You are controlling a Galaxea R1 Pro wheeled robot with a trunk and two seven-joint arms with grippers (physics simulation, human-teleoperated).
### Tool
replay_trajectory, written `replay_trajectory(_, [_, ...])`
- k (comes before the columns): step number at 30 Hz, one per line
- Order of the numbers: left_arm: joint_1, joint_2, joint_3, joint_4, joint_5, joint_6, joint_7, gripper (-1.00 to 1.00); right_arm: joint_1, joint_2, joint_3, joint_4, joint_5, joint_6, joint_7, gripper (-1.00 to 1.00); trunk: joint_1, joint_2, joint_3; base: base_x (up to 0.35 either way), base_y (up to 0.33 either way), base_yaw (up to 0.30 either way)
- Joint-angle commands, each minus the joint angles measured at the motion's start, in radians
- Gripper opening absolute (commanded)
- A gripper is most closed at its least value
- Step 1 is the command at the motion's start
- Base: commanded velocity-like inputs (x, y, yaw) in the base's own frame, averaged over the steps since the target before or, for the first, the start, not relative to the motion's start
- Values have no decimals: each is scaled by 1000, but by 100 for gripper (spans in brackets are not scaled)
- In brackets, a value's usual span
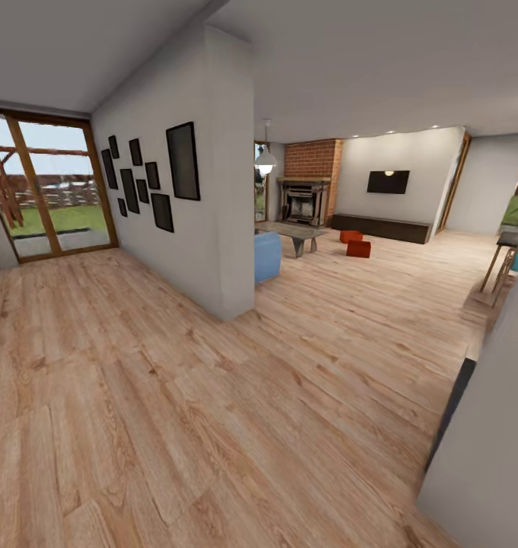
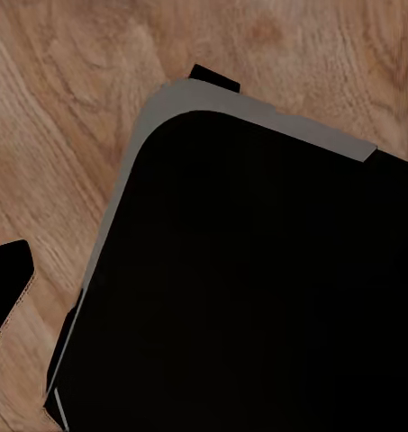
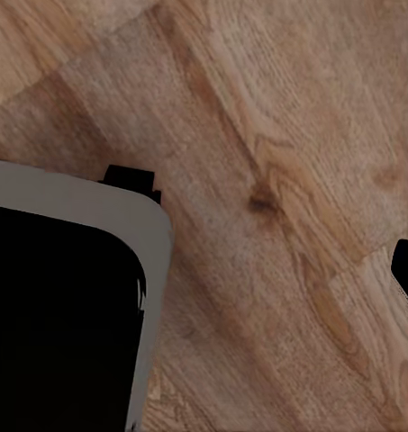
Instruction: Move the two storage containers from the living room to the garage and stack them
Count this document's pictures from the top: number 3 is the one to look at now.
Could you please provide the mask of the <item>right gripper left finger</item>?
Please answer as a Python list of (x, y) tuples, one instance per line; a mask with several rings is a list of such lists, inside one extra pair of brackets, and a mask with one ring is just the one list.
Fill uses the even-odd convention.
[(24, 239), (0, 246), (0, 328), (34, 272)]

